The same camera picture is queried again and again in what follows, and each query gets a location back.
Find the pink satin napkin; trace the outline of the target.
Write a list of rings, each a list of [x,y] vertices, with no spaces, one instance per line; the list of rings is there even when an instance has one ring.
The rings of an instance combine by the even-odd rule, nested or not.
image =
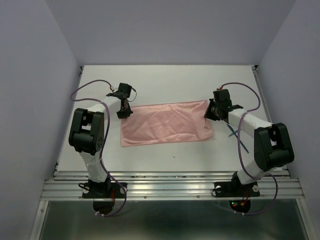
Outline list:
[[[214,136],[204,117],[207,100],[140,105],[132,108],[120,126],[122,147],[183,143],[207,140]]]

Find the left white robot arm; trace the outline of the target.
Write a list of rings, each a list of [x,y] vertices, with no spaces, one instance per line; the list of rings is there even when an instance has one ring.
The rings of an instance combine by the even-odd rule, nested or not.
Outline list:
[[[120,83],[118,88],[112,85],[104,99],[84,97],[76,99],[73,92],[70,99],[73,102],[91,101],[95,104],[87,108],[74,110],[68,143],[79,153],[88,173],[88,180],[78,186],[82,189],[84,199],[126,198],[126,183],[120,183],[106,169],[103,163],[103,151],[111,126],[111,115],[127,119],[133,112],[129,98],[135,89]]]

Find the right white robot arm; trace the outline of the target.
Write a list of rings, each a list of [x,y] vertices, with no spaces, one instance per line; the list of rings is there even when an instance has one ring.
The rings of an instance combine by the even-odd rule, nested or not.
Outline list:
[[[248,164],[241,161],[241,169],[230,181],[215,182],[212,191],[215,197],[241,197],[246,193],[259,196],[257,182],[269,171],[283,167],[295,158],[287,126],[262,120],[242,106],[234,105],[227,89],[213,92],[204,117],[224,121],[253,139],[253,159]]]

